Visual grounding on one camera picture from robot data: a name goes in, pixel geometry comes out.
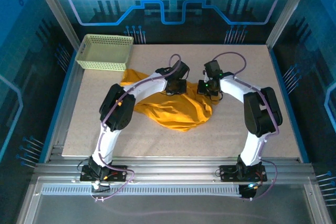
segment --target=black mounting plate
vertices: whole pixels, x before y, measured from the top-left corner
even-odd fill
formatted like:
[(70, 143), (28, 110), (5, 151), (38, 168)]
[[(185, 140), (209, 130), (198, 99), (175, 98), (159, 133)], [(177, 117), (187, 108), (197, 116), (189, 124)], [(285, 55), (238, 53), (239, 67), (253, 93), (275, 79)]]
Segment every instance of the black mounting plate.
[[(125, 165), (114, 165), (115, 168), (120, 169), (127, 169), (127, 166)], [(107, 175), (107, 179), (104, 179), (102, 181), (106, 182), (126, 182), (126, 175), (123, 175), (122, 173), (117, 170), (110, 170), (109, 174)], [(84, 165), (82, 168), (82, 172), (80, 175), (79, 181), (81, 182), (95, 182), (98, 178), (95, 176), (96, 174), (89, 168), (88, 165)]]
[[(261, 166), (261, 172), (265, 172), (263, 175), (263, 182), (267, 181), (267, 174), (264, 166)], [(235, 165), (221, 165), (219, 167), (219, 173), (221, 177), (221, 182), (259, 182), (260, 177), (255, 174), (254, 177), (249, 178), (248, 180), (239, 180), (238, 171)]]

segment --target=plastic basket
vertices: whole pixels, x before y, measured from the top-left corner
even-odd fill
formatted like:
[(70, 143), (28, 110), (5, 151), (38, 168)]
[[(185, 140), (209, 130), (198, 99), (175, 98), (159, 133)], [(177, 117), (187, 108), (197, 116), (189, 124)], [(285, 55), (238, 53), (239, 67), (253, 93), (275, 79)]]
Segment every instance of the plastic basket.
[(76, 55), (84, 69), (124, 71), (133, 45), (133, 37), (86, 34)]

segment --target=beige tabletop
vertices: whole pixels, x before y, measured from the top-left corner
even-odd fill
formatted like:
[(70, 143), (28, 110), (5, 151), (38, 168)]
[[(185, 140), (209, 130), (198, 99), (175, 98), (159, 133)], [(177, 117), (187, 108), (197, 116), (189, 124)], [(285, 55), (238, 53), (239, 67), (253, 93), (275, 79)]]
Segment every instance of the beige tabletop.
[[(283, 117), (280, 134), (270, 138), (263, 156), (300, 157), (296, 139), (281, 95), (268, 49), (264, 45), (134, 45), (129, 68), (152, 74), (167, 67), (169, 57), (178, 53), (191, 69), (188, 81), (203, 79), (204, 64), (221, 52), (236, 51), (247, 59), (247, 68), (238, 76), (259, 87), (275, 90)], [(224, 72), (243, 66), (237, 55), (218, 59)], [(72, 116), (63, 156), (90, 156), (100, 131), (99, 108), (110, 87), (119, 83), (122, 72), (85, 70)], [(147, 116), (134, 112), (132, 121), (121, 132), (114, 156), (207, 156), (236, 157), (244, 148), (247, 129), (243, 104), (225, 95), (214, 106), (213, 116), (205, 124), (188, 132), (164, 128)]]

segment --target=yellow fabric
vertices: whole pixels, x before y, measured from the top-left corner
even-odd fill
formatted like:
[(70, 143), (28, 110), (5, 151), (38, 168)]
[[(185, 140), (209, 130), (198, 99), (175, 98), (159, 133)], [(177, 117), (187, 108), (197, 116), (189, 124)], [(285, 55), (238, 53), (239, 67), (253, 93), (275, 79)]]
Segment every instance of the yellow fabric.
[[(130, 85), (146, 77), (147, 74), (127, 69), (120, 84)], [(210, 118), (212, 104), (214, 102), (208, 97), (197, 94), (197, 83), (187, 82), (186, 94), (168, 96), (156, 93), (140, 101), (134, 110), (149, 116), (166, 128), (188, 131)]]

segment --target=ventilation grille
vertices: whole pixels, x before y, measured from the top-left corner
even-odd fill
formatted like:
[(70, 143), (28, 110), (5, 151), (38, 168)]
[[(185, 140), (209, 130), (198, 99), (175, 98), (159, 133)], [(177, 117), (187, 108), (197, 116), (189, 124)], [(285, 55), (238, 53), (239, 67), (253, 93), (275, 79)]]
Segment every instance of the ventilation grille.
[[(120, 185), (111, 185), (111, 190), (103, 194), (111, 194)], [(89, 195), (91, 185), (44, 185), (42, 194), (46, 195)], [(238, 185), (220, 186), (184, 186), (184, 185), (128, 185), (119, 194), (122, 195), (221, 195), (239, 196)]]

